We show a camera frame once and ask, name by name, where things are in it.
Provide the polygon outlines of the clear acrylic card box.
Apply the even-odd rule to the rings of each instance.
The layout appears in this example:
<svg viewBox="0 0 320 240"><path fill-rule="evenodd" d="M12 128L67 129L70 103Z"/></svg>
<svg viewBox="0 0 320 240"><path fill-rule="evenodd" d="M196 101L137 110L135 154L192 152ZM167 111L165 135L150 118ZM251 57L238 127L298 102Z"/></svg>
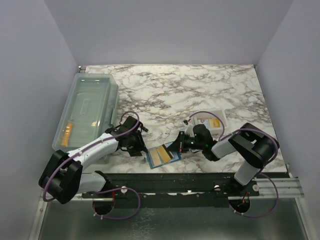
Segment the clear acrylic card box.
<svg viewBox="0 0 320 240"><path fill-rule="evenodd" d="M212 135L224 134L228 128L228 120L224 109L205 109L191 114L193 125L204 124Z"/></svg>

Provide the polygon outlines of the gold credit card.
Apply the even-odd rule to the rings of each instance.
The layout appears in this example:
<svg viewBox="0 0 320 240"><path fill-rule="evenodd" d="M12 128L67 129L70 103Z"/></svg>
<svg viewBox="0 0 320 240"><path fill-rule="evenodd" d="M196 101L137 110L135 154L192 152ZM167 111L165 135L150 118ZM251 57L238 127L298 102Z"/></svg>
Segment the gold credit card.
<svg viewBox="0 0 320 240"><path fill-rule="evenodd" d="M162 161L165 164L174 158L173 154L170 151L168 151L166 145L163 144L163 145L157 147L156 149L157 149L160 157L162 158Z"/></svg>
<svg viewBox="0 0 320 240"><path fill-rule="evenodd" d="M163 165L163 160L160 156L160 154L158 153L156 148L153 148L149 151L150 154L150 161L151 161L151 165L155 168L155 167L159 167L161 165Z"/></svg>

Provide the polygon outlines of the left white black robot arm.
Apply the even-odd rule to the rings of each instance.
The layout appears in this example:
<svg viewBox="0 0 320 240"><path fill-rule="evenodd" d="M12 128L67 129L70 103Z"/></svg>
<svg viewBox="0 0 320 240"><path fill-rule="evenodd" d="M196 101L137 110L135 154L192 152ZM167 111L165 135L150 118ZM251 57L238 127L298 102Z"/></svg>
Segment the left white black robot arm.
<svg viewBox="0 0 320 240"><path fill-rule="evenodd" d="M51 200L61 204L68 203L75 195L95 192L104 198L110 194L111 185L107 176L95 171L87 176L83 171L101 158L118 150L129 153L131 157L141 156L147 152L142 132L148 132L142 122L128 116L124 123L108 128L92 142L64 152L55 151L44 168L38 185L43 189L43 200Z"/></svg>

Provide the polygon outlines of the teal leather card holder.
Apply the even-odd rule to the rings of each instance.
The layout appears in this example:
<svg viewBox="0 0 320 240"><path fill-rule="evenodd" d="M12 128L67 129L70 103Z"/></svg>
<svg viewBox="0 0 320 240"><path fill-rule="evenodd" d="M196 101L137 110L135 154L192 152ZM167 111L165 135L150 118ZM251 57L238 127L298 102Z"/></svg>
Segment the teal leather card holder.
<svg viewBox="0 0 320 240"><path fill-rule="evenodd" d="M167 142L147 150L145 162L148 163L151 169L159 168L182 159L179 152L168 151L168 147L172 143Z"/></svg>

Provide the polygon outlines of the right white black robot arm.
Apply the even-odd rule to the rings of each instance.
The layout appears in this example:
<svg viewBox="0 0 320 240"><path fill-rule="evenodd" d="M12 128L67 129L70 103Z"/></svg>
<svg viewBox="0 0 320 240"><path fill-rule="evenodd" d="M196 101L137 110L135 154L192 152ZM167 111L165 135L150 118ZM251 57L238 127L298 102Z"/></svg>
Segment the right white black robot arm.
<svg viewBox="0 0 320 240"><path fill-rule="evenodd" d="M232 153L239 153L244 162L233 176L230 191L241 196L248 190L248 183L278 155L278 141L250 123L244 124L230 135L217 141L204 124L197 124L190 136L180 131L176 140L167 148L170 152L200 151L207 160L216 162Z"/></svg>

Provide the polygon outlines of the credit cards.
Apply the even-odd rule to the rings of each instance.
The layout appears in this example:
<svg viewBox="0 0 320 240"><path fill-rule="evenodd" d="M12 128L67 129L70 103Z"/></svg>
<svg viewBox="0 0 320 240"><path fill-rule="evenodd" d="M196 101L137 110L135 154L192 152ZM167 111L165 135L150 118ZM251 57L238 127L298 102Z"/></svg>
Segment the credit cards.
<svg viewBox="0 0 320 240"><path fill-rule="evenodd" d="M220 121L217 118L198 118L197 123L205 125L208 129L221 127Z"/></svg>

